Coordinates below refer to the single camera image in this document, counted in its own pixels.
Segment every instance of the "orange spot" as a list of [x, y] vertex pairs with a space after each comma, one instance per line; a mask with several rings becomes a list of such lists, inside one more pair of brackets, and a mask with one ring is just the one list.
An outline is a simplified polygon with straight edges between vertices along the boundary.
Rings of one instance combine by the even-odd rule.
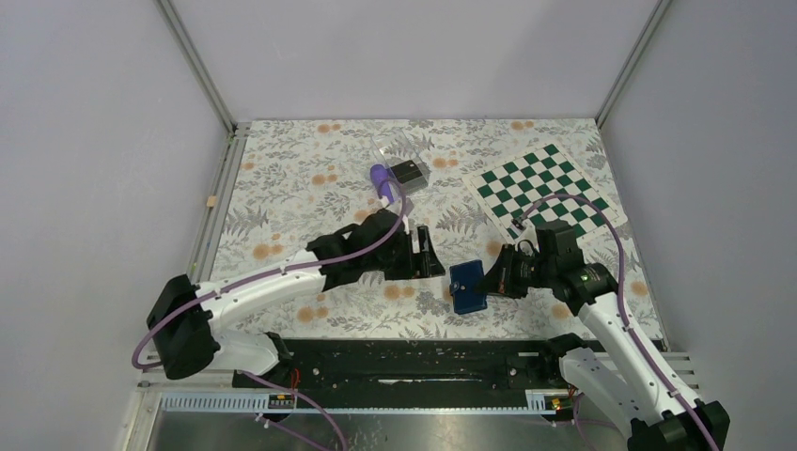
[[296, 313], [296, 318], [303, 323], [312, 321], [315, 316], [316, 312], [313, 311], [312, 307], [302, 307]]
[[369, 215], [369, 214], [370, 214], [370, 213], [369, 213], [368, 211], [366, 211], [366, 210], [358, 210], [358, 211], [357, 211], [357, 212], [354, 214], [354, 221], [357, 221], [357, 222], [359, 222], [359, 223], [362, 223], [363, 221], [365, 221], [365, 220], [366, 220], [366, 218], [368, 217], [368, 215]]
[[255, 257], [255, 260], [262, 260], [269, 256], [269, 246], [268, 244], [258, 244], [255, 246], [255, 250], [252, 251], [252, 255]]
[[490, 241], [487, 243], [487, 255], [491, 257], [498, 257], [501, 253], [501, 243], [498, 241]]
[[637, 296], [648, 296], [648, 286], [638, 280], [631, 282], [631, 292]]
[[398, 299], [400, 294], [401, 292], [399, 290], [399, 287], [395, 285], [388, 285], [387, 287], [384, 288], [384, 297], [389, 300], [394, 301]]
[[554, 308], [551, 309], [551, 312], [554, 314], [554, 318], [556, 319], [567, 319], [572, 316], [570, 309], [563, 303], [554, 305]]

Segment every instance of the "floral tablecloth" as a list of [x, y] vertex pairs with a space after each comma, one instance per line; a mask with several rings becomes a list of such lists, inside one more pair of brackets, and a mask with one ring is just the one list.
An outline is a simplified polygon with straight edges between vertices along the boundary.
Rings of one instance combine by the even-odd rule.
[[[430, 227], [447, 268], [480, 258], [489, 269], [495, 261], [502, 238], [461, 178], [502, 156], [557, 142], [620, 205], [592, 119], [256, 121], [211, 278], [252, 271], [321, 234], [362, 222], [379, 207], [368, 179], [374, 163], [370, 138], [394, 129], [404, 131], [430, 166], [429, 188], [413, 197], [411, 227]], [[627, 253], [628, 303], [648, 336], [661, 338], [630, 225], [619, 233]], [[618, 253], [608, 230], [584, 247], [587, 261], [616, 273]], [[287, 337], [544, 339], [569, 332], [592, 337], [549, 290], [532, 290], [520, 300], [489, 297], [486, 310], [459, 316], [447, 287], [447, 277], [385, 282], [380, 273], [367, 273], [356, 284], [271, 305], [237, 327]]]

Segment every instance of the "blue object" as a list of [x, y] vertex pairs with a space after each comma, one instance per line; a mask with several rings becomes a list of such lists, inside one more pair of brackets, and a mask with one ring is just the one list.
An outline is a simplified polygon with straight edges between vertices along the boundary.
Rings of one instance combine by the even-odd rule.
[[393, 203], [393, 193], [390, 192], [390, 183], [382, 183], [383, 180], [390, 179], [390, 173], [381, 164], [371, 166], [371, 183], [374, 184], [379, 197], [387, 197], [387, 203]]
[[454, 313], [465, 315], [487, 308], [487, 295], [476, 293], [474, 288], [484, 277], [481, 260], [467, 261], [448, 269], [451, 285], [448, 292], [454, 298]]

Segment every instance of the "white wall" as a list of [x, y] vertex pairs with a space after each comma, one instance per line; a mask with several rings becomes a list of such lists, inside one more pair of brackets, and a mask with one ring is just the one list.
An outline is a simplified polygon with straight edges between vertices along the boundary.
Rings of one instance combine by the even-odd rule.
[[232, 115], [594, 117], [656, 0], [174, 0]]
[[731, 416], [792, 449], [797, 2], [674, 2], [604, 128], [664, 326]]
[[150, 1], [0, 18], [0, 448], [111, 449], [224, 140]]

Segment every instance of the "green and white checkerboard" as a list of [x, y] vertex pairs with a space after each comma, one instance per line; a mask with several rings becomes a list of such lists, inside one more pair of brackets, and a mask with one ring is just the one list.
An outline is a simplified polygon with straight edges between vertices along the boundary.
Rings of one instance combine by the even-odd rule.
[[580, 242], [600, 233], [603, 220], [590, 207], [572, 199], [550, 200], [526, 218], [526, 231], [512, 224], [536, 200], [552, 193], [575, 194], [598, 206], [613, 226], [627, 221], [612, 200], [599, 191], [566, 153], [554, 144], [521, 156], [512, 156], [492, 169], [463, 178], [465, 186], [509, 242], [536, 241], [534, 226], [562, 219], [575, 228]]

